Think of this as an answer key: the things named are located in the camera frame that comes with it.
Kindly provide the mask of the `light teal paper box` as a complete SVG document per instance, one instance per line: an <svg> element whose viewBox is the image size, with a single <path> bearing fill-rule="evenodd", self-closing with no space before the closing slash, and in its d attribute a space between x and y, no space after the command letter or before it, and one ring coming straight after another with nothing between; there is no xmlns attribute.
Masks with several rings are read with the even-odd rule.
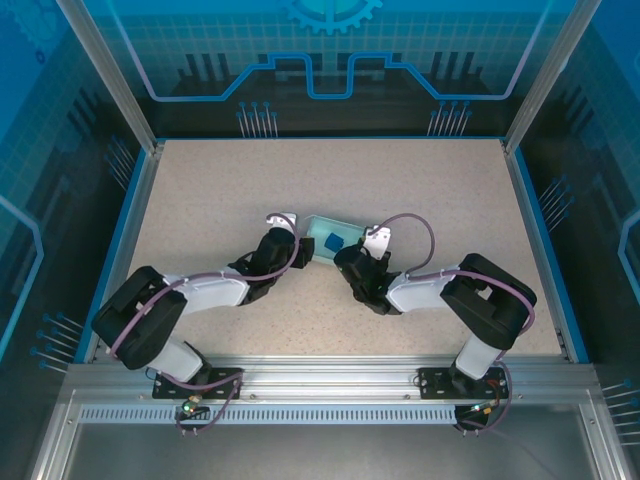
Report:
<svg viewBox="0 0 640 480"><path fill-rule="evenodd" d="M336 254L324 247L324 242L330 233L335 233L344 239L344 247L355 245L362 237L364 228L346 222L312 215L306 236L315 239L315 251L313 261L327 265L334 263Z"/></svg>

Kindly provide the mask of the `aluminium frame beam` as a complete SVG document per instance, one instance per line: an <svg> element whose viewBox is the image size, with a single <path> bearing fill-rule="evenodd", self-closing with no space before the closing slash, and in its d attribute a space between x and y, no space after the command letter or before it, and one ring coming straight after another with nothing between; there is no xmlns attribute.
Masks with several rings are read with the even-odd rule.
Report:
<svg viewBox="0 0 640 480"><path fill-rule="evenodd" d="M450 355L213 356L215 367L244 371L240 398L262 404L400 404L420 399L414 377L421 367L449 367ZM505 359L516 405L581 404L602 398L595 368L559 356ZM152 382L115 361L68 368L60 401L148 403Z"/></svg>

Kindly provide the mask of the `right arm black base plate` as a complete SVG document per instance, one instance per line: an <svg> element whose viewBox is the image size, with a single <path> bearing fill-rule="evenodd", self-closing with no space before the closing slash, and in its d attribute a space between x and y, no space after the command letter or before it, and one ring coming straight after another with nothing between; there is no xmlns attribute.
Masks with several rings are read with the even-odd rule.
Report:
<svg viewBox="0 0 640 480"><path fill-rule="evenodd" d="M502 400L509 395L506 374L500 367L490 367L479 380L452 367L423 367L417 370L414 383L422 400Z"/></svg>

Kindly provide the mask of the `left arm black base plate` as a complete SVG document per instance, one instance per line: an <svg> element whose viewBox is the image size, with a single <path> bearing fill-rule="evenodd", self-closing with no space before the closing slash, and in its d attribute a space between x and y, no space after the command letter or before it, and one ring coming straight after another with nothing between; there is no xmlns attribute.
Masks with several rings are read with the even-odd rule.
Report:
<svg viewBox="0 0 640 480"><path fill-rule="evenodd" d="M214 368L204 380L204 384L215 383L216 386L207 389L201 385L197 389L183 388L166 376L157 373L151 396L156 400L186 400L194 395L200 395L205 400L224 400L236 387L237 390L233 395L233 399L238 399L241 390L238 383L240 375L243 373L244 371L241 368Z"/></svg>

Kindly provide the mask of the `aluminium side rail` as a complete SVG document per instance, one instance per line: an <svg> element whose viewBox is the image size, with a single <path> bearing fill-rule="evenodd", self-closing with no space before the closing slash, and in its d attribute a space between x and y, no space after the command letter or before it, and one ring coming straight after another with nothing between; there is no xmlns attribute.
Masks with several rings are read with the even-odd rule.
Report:
<svg viewBox="0 0 640 480"><path fill-rule="evenodd" d="M550 237L543 222L531 178L518 153L509 152L505 144L502 144L502 150L542 286L543 296L561 349L561 358L568 363L579 363L581 361L580 350L575 348L572 336L575 315L568 301L564 280L559 274L557 259L551 247Z"/></svg>
<svg viewBox="0 0 640 480"><path fill-rule="evenodd" d="M165 143L161 139L153 154L141 151L136 161L75 353L75 364L92 362L98 342L92 330L93 318L127 278Z"/></svg>

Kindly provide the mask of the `aluminium frame post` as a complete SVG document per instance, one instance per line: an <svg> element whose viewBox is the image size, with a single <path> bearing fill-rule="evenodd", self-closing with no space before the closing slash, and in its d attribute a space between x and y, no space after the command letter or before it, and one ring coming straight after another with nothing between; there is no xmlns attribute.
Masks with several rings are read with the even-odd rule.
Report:
<svg viewBox="0 0 640 480"><path fill-rule="evenodd" d="M141 148L146 154L155 156L158 141L84 2L55 1Z"/></svg>
<svg viewBox="0 0 640 480"><path fill-rule="evenodd" d="M506 157L515 154L601 2L576 0L505 136L503 151Z"/></svg>

